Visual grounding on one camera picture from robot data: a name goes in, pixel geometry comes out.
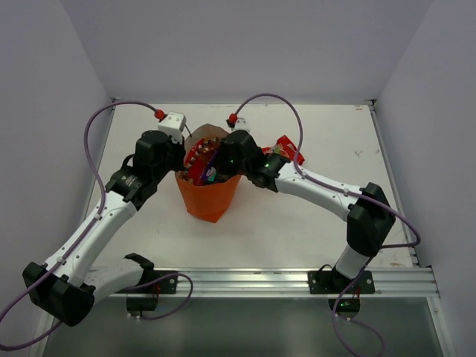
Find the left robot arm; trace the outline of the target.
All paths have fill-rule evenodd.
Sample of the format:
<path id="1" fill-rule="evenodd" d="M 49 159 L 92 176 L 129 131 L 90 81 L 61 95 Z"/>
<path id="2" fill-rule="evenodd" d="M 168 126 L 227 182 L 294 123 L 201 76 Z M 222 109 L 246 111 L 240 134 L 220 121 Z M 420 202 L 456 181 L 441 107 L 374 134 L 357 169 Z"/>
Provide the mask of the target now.
<path id="1" fill-rule="evenodd" d="M 179 171 L 185 157 L 183 137 L 159 130 L 144 132 L 115 172 L 93 211 L 71 238 L 43 264 L 29 263 L 22 277 L 30 300 L 69 327 L 78 325 L 93 305 L 134 287 L 146 292 L 155 282 L 154 264 L 139 254 L 127 254 L 109 268 L 92 264 L 115 233 L 131 219 L 170 171 Z"/>

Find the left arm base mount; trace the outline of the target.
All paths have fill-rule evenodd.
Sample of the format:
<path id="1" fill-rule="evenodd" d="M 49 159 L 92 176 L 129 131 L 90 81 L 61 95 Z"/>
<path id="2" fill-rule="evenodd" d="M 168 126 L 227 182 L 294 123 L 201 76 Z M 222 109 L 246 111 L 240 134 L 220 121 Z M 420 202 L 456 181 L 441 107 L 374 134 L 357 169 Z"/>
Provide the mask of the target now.
<path id="1" fill-rule="evenodd" d="M 159 302 L 160 295 L 172 295 L 176 292 L 176 277 L 169 277 L 158 283 L 140 289 L 134 289 L 126 298 L 126 310 L 131 315 L 144 315 L 153 312 Z"/>

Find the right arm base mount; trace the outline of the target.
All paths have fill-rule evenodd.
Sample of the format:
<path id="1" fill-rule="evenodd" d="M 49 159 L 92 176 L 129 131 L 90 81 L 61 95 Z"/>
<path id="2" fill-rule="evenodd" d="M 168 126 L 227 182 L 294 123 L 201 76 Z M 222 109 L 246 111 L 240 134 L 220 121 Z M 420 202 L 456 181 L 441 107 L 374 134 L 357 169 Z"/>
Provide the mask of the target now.
<path id="1" fill-rule="evenodd" d="M 350 283 L 350 280 L 341 276 L 329 264 L 321 266 L 318 270 L 307 272 L 309 293 L 312 295 L 339 295 Z M 360 312 L 361 296 L 371 295 L 376 292 L 373 275 L 365 270 L 359 280 L 346 290 L 340 301 L 329 298 L 330 309 L 335 306 L 337 314 L 347 318 L 354 318 Z"/>

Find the red gummy snack bag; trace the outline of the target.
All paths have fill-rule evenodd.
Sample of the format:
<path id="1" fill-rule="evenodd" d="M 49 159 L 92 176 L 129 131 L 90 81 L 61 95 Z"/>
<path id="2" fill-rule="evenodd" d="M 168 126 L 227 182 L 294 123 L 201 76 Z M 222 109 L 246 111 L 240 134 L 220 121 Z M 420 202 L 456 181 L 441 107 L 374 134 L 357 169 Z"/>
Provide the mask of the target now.
<path id="1" fill-rule="evenodd" d="M 267 154 L 277 153 L 293 161 L 297 152 L 297 147 L 286 135 L 279 137 L 272 147 L 263 147 L 262 152 Z"/>

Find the purple snack bag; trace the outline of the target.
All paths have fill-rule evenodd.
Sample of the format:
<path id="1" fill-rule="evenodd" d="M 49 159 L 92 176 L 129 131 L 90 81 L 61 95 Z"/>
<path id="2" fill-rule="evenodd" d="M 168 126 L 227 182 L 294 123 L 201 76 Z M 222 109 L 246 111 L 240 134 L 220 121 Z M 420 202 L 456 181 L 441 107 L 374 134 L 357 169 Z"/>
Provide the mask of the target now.
<path id="1" fill-rule="evenodd" d="M 205 168 L 203 169 L 201 180 L 203 184 L 213 184 L 216 181 L 217 171 L 215 168 L 215 160 L 218 152 L 215 151 L 210 157 L 208 163 L 206 163 Z"/>

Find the red mixed candy bag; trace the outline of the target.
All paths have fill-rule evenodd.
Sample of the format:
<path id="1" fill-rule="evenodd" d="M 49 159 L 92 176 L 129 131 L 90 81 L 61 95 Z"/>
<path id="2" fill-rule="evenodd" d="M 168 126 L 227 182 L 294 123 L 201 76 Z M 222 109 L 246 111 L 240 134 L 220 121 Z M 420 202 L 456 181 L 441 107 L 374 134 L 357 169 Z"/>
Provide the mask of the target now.
<path id="1" fill-rule="evenodd" d="M 202 176 L 218 148 L 218 137 L 203 138 L 194 144 L 184 161 L 184 177 L 195 185 L 200 185 Z"/>

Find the orange paper bag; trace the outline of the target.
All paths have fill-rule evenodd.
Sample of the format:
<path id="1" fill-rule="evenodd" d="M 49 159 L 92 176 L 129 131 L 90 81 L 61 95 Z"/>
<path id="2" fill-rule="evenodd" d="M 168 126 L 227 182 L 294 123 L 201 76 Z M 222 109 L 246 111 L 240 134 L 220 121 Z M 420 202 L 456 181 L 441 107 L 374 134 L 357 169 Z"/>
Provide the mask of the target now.
<path id="1" fill-rule="evenodd" d="M 199 140 L 218 137 L 220 140 L 228 133 L 221 127 L 206 123 L 197 128 L 184 141 L 186 155 Z M 226 176 L 217 173 L 213 184 L 195 185 L 184 177 L 184 171 L 175 173 L 176 182 L 184 200 L 187 212 L 197 219 L 215 223 L 230 207 L 241 176 Z"/>

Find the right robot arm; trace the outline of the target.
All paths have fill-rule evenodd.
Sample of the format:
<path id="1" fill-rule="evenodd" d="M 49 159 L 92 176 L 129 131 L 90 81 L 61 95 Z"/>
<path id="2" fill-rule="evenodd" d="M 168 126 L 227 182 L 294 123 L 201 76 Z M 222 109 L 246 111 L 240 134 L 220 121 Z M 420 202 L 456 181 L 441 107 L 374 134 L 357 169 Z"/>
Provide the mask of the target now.
<path id="1" fill-rule="evenodd" d="M 327 279 L 340 292 L 357 284 L 358 273 L 379 252 L 396 221 L 395 215 L 384 209 L 388 200 L 380 186 L 344 184 L 336 192 L 329 189 L 335 182 L 324 178 L 322 187 L 300 174 L 300 168 L 288 158 L 265 154 L 244 130 L 220 141 L 215 164 L 219 174 L 243 175 L 256 187 L 304 199 L 347 223 L 347 245 Z"/>

